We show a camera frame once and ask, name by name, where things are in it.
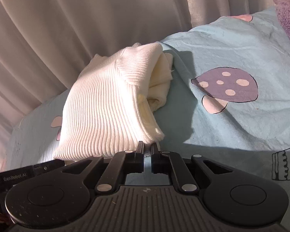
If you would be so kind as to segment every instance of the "metal rivet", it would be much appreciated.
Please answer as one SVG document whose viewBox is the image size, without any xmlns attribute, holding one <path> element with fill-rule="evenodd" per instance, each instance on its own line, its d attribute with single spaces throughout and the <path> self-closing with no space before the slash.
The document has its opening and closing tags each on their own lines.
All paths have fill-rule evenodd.
<svg viewBox="0 0 290 232">
<path fill-rule="evenodd" d="M 107 192 L 112 189 L 112 185 L 110 184 L 100 184 L 97 186 L 97 190 L 100 192 Z"/>
<path fill-rule="evenodd" d="M 192 191 L 195 191 L 196 189 L 197 189 L 197 186 L 195 184 L 182 185 L 182 190 L 184 190 L 185 192 L 192 192 Z"/>
</svg>

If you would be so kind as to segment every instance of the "white sweater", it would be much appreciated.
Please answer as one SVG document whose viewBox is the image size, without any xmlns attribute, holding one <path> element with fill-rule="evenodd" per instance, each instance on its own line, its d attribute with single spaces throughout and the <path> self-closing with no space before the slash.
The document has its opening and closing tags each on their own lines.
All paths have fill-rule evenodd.
<svg viewBox="0 0 290 232">
<path fill-rule="evenodd" d="M 138 141 L 163 139 L 152 111 L 163 106 L 172 55 L 158 43 L 134 44 L 110 57 L 95 55 L 71 88 L 54 158 L 111 157 Z"/>
</svg>

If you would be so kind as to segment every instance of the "cartoon drawing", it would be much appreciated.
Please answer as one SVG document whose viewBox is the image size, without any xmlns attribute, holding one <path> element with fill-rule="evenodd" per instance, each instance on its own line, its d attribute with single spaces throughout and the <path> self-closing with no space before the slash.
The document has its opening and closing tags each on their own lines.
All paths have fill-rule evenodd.
<svg viewBox="0 0 290 232">
<path fill-rule="evenodd" d="M 62 126 L 62 116 L 57 116 L 53 119 L 53 122 L 50 124 L 51 127 L 60 127 L 57 133 L 56 140 L 60 140 L 60 134 L 61 134 L 61 126 Z"/>
<path fill-rule="evenodd" d="M 214 68 L 191 82 L 206 92 L 202 105 L 210 114 L 222 112 L 228 102 L 250 102 L 258 97 L 255 79 L 248 72 L 237 68 Z"/>
<path fill-rule="evenodd" d="M 290 181 L 290 148 L 272 154 L 272 179 Z"/>
<path fill-rule="evenodd" d="M 233 18 L 237 18 L 237 19 L 241 19 L 241 20 L 244 20 L 244 21 L 247 21 L 247 22 L 251 22 L 252 19 L 253 19 L 253 16 L 252 15 L 240 15 L 240 16 L 231 16 Z"/>
</svg>

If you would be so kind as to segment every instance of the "mushroom print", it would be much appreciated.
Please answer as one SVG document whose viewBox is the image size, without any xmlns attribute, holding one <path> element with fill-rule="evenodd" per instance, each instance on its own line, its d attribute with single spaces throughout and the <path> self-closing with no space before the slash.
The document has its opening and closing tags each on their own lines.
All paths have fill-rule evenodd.
<svg viewBox="0 0 290 232">
<path fill-rule="evenodd" d="M 254 78 L 237 68 L 214 68 L 191 82 L 206 92 L 202 105 L 210 114 L 222 112 L 228 102 L 250 102 L 258 97 L 258 86 Z"/>
<path fill-rule="evenodd" d="M 244 20 L 244 21 L 247 21 L 247 22 L 251 22 L 252 21 L 252 18 L 253 16 L 252 15 L 240 15 L 240 16 L 231 16 L 233 18 L 237 18 L 237 19 L 241 19 L 241 20 Z"/>
<path fill-rule="evenodd" d="M 50 124 L 51 127 L 60 127 L 57 133 L 56 140 L 60 140 L 60 134 L 61 134 L 61 126 L 62 126 L 62 116 L 57 116 L 53 119 L 53 122 Z"/>
</svg>

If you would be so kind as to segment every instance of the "white curtain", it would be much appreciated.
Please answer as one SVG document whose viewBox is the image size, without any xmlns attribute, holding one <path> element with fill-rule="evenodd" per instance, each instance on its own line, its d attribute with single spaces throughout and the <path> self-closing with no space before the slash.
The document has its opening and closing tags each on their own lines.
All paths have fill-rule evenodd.
<svg viewBox="0 0 290 232">
<path fill-rule="evenodd" d="M 12 127 L 96 54 L 161 40 L 272 0 L 0 0 L 0 167 Z"/>
</svg>

